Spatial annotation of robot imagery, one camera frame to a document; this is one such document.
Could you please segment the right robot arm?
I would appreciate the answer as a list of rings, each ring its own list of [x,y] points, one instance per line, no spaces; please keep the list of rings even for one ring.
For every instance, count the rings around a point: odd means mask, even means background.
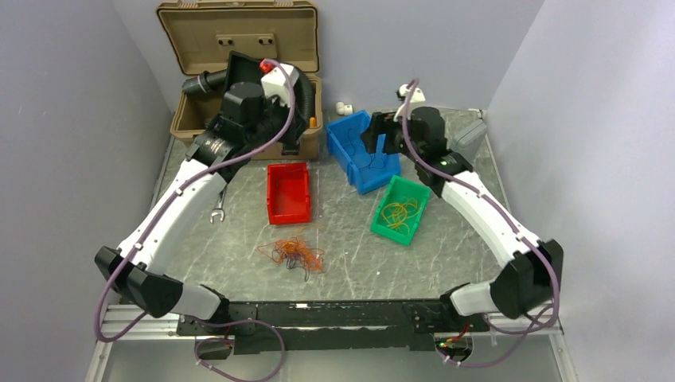
[[[470,161],[448,148],[445,121],[437,109],[418,107],[410,119],[393,111],[375,112],[361,141],[369,153],[402,154],[413,161],[421,182],[470,223],[501,268],[490,281],[467,283],[440,296],[443,327],[457,330],[470,316],[493,312],[526,317],[547,301],[552,302],[552,315],[558,315],[563,248],[517,222]]]

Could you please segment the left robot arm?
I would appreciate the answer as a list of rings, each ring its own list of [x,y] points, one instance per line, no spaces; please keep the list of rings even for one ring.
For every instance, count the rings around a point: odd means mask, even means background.
[[[197,318],[207,333],[222,332],[229,300],[212,288],[169,277],[167,268],[202,209],[240,168],[274,143],[298,141],[307,125],[310,93],[285,83],[231,86],[142,223],[119,245],[96,253],[95,264],[106,279],[101,297],[113,290],[155,318],[184,314]]]

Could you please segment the white pipe elbow fitting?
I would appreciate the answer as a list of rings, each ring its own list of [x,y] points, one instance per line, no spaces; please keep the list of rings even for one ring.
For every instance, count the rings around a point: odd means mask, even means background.
[[[335,111],[340,116],[348,116],[353,114],[353,106],[351,104],[338,101],[335,103]]]

